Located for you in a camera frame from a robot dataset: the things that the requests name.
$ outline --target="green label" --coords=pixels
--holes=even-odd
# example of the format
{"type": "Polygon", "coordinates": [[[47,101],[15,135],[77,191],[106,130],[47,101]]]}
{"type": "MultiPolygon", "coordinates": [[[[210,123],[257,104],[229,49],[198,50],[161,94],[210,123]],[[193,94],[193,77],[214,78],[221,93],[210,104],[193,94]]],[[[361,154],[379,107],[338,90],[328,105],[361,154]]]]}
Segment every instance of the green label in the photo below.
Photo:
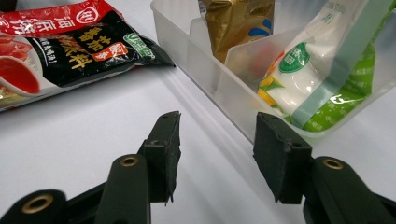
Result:
{"type": "Polygon", "coordinates": [[[134,48],[137,53],[142,57],[150,57],[151,59],[155,59],[155,55],[152,53],[151,49],[140,39],[137,34],[129,34],[125,35],[123,38],[128,44],[134,48]]]}
{"type": "Polygon", "coordinates": [[[309,61],[309,54],[305,49],[305,42],[298,44],[289,50],[279,64],[279,71],[282,73],[292,73],[302,69],[309,61]]]}

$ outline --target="red food package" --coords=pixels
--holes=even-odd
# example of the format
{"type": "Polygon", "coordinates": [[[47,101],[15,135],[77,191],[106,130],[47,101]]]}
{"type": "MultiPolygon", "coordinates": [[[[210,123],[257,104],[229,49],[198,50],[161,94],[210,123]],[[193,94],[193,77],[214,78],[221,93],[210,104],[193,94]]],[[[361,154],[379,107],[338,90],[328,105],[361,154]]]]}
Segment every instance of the red food package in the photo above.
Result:
{"type": "Polygon", "coordinates": [[[173,65],[105,1],[0,14],[0,111],[152,64],[173,65]]]}

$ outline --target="gold foil package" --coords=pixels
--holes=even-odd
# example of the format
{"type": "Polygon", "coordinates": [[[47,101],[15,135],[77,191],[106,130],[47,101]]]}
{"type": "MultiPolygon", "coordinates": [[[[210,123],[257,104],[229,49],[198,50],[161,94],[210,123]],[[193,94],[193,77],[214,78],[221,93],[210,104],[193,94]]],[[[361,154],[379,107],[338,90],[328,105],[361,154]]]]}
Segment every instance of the gold foil package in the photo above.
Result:
{"type": "Polygon", "coordinates": [[[199,0],[213,55],[225,62],[229,48],[271,35],[275,0],[199,0]]]}

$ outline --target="product logo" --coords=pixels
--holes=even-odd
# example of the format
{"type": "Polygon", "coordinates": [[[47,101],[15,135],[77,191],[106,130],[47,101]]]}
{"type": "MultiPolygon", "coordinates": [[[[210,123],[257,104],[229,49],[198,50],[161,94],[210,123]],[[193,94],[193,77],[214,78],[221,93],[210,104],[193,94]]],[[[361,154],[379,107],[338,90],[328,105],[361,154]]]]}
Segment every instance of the product logo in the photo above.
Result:
{"type": "Polygon", "coordinates": [[[249,36],[257,36],[257,35],[263,35],[263,36],[268,36],[270,33],[272,33],[272,23],[270,20],[265,19],[262,22],[263,28],[260,27],[253,27],[249,30],[248,35],[249,36]]]}
{"type": "Polygon", "coordinates": [[[305,49],[305,42],[298,44],[286,53],[285,57],[280,61],[279,71],[282,73],[292,73],[302,69],[308,64],[310,55],[305,49]]]}
{"type": "Polygon", "coordinates": [[[99,13],[96,11],[94,7],[87,7],[84,10],[80,11],[76,16],[76,21],[79,23],[91,23],[96,21],[99,18],[99,13]]]}
{"type": "Polygon", "coordinates": [[[7,28],[9,28],[9,23],[5,19],[0,18],[0,26],[6,26],[7,28]]]}

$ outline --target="plastic wrapper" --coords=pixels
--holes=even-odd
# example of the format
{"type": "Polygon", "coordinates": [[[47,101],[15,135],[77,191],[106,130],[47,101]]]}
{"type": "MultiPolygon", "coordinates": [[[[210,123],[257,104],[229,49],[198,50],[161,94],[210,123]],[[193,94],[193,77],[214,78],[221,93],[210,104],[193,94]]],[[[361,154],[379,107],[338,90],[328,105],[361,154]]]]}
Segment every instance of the plastic wrapper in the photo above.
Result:
{"type": "Polygon", "coordinates": [[[328,1],[273,61],[259,96],[298,128],[331,128],[370,96],[374,42],[395,4],[328,1]]]}
{"type": "Polygon", "coordinates": [[[2,13],[0,32],[0,111],[137,65],[173,65],[105,1],[2,13]]]}
{"type": "Polygon", "coordinates": [[[225,62],[231,47],[271,35],[275,0],[199,0],[213,55],[225,62]]]}

